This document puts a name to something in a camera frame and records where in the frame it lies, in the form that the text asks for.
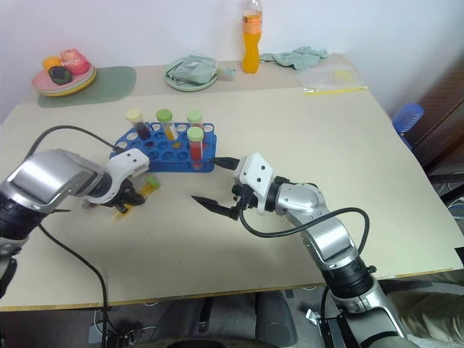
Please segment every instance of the yellow plate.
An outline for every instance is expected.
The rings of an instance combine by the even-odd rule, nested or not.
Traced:
[[[86,88],[88,85],[90,85],[95,80],[95,77],[96,77],[96,69],[95,69],[94,74],[88,79],[87,82],[83,83],[82,85],[78,86],[75,89],[71,89],[69,91],[64,91],[62,93],[55,93],[55,94],[48,94],[48,93],[42,93],[42,92],[38,92],[38,93],[41,94],[42,96],[53,96],[53,97],[55,97],[55,96],[69,96],[70,94],[74,94],[74,93],[77,93],[79,91],[82,91],[84,88]]]

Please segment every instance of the white table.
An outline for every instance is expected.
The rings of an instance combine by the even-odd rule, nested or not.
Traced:
[[[148,121],[165,107],[175,120],[184,121],[186,112],[197,108],[205,122],[215,124],[217,156],[260,152],[275,174],[318,184],[329,209],[364,209],[371,229],[362,257],[378,268],[379,278],[462,267],[454,251],[464,245],[459,228],[369,91],[305,96],[292,70],[262,65],[258,75],[239,73],[236,81],[218,81],[206,91],[185,94],[165,86],[161,70],[138,69],[132,95],[112,103],[43,109],[29,98],[18,105],[3,124],[0,178],[52,126],[77,125],[115,141],[128,129],[124,112],[129,108],[139,108]],[[67,149],[102,164],[109,154],[106,146],[71,130],[48,136],[40,149],[48,148]],[[299,236],[257,238],[191,198],[207,196],[232,205],[231,171],[156,176],[161,188],[119,222],[112,219],[114,210],[84,210],[83,200],[74,197],[61,205],[71,213],[54,214],[44,222],[51,234],[103,272],[111,304],[323,282]],[[289,227],[270,213],[260,217],[250,210],[246,217],[262,231]],[[362,218],[340,218],[359,243]],[[95,275],[39,230],[32,232],[17,260],[18,271],[0,310],[102,303]]]

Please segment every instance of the blue test tube rack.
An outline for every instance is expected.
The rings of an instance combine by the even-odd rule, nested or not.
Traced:
[[[203,139],[203,158],[202,167],[195,170],[192,166],[189,139],[187,130],[190,123],[174,123],[177,129],[178,138],[174,141],[167,139],[167,136],[158,122],[147,123],[150,130],[150,137],[142,140],[135,128],[131,128],[126,134],[116,140],[115,145],[124,149],[137,148],[141,150],[149,159],[149,172],[176,172],[176,173],[208,173],[214,169],[214,164],[209,162],[216,154],[216,135],[215,126],[211,123],[204,123]],[[116,155],[112,152],[109,158]]]

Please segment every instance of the white wall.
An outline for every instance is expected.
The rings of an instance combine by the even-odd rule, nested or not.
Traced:
[[[261,52],[347,53],[384,108],[416,100],[464,54],[462,0],[263,0]],[[241,0],[1,0],[0,122],[41,60],[76,47],[96,66],[198,51],[241,58]]]

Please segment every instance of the bottle cap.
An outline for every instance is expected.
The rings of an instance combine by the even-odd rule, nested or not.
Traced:
[[[199,110],[190,110],[187,112],[187,120],[190,123],[202,123],[202,113]]]
[[[203,130],[200,127],[190,127],[187,131],[189,141],[201,141],[204,138]]]
[[[143,122],[144,121],[142,112],[139,109],[130,109],[126,111],[125,118],[127,118],[129,122]]]
[[[157,119],[160,122],[169,122],[173,119],[173,114],[169,109],[161,109],[157,111]]]

